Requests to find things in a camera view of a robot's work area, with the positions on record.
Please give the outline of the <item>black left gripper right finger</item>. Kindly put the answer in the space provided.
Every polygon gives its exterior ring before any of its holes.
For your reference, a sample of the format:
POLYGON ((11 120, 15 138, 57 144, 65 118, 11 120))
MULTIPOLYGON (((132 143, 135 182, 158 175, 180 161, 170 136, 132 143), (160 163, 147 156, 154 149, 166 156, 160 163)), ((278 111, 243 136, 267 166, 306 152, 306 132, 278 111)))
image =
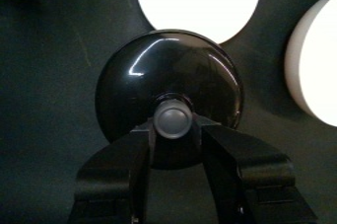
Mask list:
POLYGON ((288 156, 210 118, 195 121, 219 224, 316 224, 288 156))

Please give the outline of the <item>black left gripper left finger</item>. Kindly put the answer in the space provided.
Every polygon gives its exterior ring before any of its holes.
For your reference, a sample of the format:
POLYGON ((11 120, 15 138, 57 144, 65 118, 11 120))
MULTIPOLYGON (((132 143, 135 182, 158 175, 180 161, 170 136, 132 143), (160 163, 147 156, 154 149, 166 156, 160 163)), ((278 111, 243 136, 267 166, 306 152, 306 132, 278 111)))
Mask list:
POLYGON ((146 224, 155 140, 148 120, 89 159, 67 224, 146 224))

